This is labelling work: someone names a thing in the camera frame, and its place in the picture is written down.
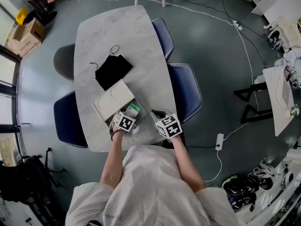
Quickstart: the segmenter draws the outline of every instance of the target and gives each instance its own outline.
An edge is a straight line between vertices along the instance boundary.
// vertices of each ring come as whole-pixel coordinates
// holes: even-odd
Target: open box
[[[103,122],[105,122],[107,126],[109,126],[115,112],[124,112],[131,103],[141,109],[135,117],[135,124],[138,124],[139,121],[147,115],[147,113],[142,108],[127,85],[124,83],[124,81],[119,80],[116,84],[114,84],[96,100],[94,100],[91,105],[95,109],[99,118]]]

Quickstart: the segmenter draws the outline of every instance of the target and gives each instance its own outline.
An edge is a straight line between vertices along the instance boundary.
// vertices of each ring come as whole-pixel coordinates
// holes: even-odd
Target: gray floor
[[[223,10],[222,0],[190,1]],[[249,2],[224,1],[231,16],[259,34],[263,33],[265,23],[260,16],[251,14],[253,7]],[[183,0],[166,2],[227,19],[223,13]],[[18,119],[19,122],[31,124],[22,130],[26,151],[29,155],[45,155],[46,149],[51,147],[50,165],[53,168],[66,168],[63,175],[55,175],[63,184],[56,191],[65,210],[68,209],[74,186],[99,180],[107,154],[75,148],[58,140],[53,104],[72,91],[73,84],[55,72],[53,54],[59,47],[75,42],[80,22],[104,11],[133,4],[134,0],[61,0],[57,7],[58,15],[44,42],[22,60],[18,85]],[[233,97],[232,91],[246,88],[252,83],[246,53],[237,31],[225,22],[183,8],[170,5],[162,8],[161,4],[146,0],[139,1],[139,4],[144,5],[151,19],[162,17],[169,27],[174,38],[174,51],[169,61],[188,63],[196,74],[204,103],[201,110],[183,126],[187,146],[215,145],[219,132],[227,135],[241,125],[239,121],[245,103]],[[276,53],[256,34],[247,29],[243,32],[256,44],[271,67],[276,60]],[[262,74],[263,64],[248,41],[246,46],[255,78]],[[259,108],[268,109],[270,102],[267,92],[257,95]],[[251,104],[255,106],[254,97]],[[274,163],[279,162],[298,139],[300,128],[300,122],[293,121],[292,126],[275,137],[272,119],[244,126],[224,141],[223,150],[219,153],[223,163],[222,172],[211,183],[221,183],[234,173],[248,172],[263,157]],[[215,177],[220,163],[214,148],[189,148],[189,151],[204,179]]]

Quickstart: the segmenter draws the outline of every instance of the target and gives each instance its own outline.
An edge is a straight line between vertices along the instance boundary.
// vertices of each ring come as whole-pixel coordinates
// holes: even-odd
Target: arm
[[[112,147],[103,168],[101,184],[116,188],[122,176],[122,147],[121,142],[125,131],[113,135]]]
[[[175,156],[183,181],[189,185],[194,193],[206,188],[202,175],[193,164],[180,136],[171,138],[171,142],[174,145]]]

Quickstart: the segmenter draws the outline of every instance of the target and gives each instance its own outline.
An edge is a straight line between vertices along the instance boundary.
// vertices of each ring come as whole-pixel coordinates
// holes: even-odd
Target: yellow object
[[[17,17],[16,17],[16,21],[18,22],[18,24],[22,25],[24,22],[24,19],[26,19],[28,15],[28,12],[25,8],[21,8]]]

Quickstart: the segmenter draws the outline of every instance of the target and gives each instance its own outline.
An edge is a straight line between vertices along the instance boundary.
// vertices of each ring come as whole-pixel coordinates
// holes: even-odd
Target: table
[[[80,122],[88,147],[93,152],[108,152],[111,138],[106,124],[91,105],[103,92],[95,79],[96,65],[103,64],[113,45],[133,69],[123,81],[148,114],[127,133],[122,149],[136,144],[163,140],[149,115],[151,109],[176,113],[174,94],[160,42],[143,6],[118,8],[98,14],[79,25],[74,53],[74,87]]]
[[[284,65],[272,67],[263,70],[263,76],[265,79],[264,83],[251,85],[247,89],[235,90],[233,94],[241,98],[242,100],[249,102],[252,92],[267,89],[269,92],[269,98],[271,101],[272,109],[258,111],[251,105],[247,105],[243,116],[241,118],[241,123],[260,121],[269,118],[274,118],[274,127],[275,127],[275,136],[279,136],[279,134],[287,127],[287,125],[292,121],[291,117],[286,116],[286,111],[290,109],[293,102],[293,93],[290,87],[289,91],[289,99],[288,99],[288,109],[282,109],[279,102],[276,99],[278,80],[280,79],[281,70],[285,68]],[[242,93],[248,93],[247,97],[241,95]],[[247,118],[247,114],[249,111],[255,112],[256,117]]]

